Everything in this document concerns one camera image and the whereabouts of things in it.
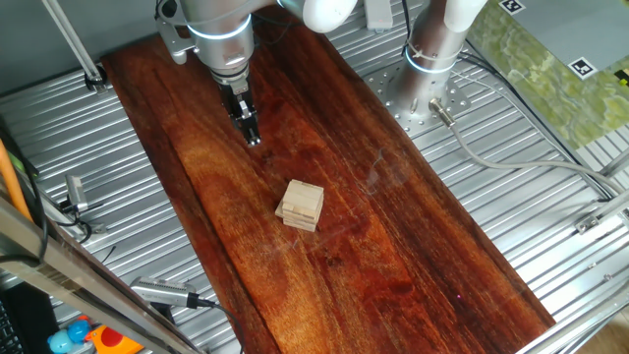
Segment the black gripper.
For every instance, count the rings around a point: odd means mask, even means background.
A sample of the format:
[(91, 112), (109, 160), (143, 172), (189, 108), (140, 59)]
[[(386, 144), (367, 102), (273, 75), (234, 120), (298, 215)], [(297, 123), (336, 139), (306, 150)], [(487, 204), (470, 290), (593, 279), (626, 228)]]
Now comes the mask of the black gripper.
[(247, 81), (234, 81), (219, 85), (223, 106), (229, 116), (235, 120), (237, 128), (243, 134), (248, 146), (261, 142), (257, 124), (257, 111), (252, 103), (252, 95)]

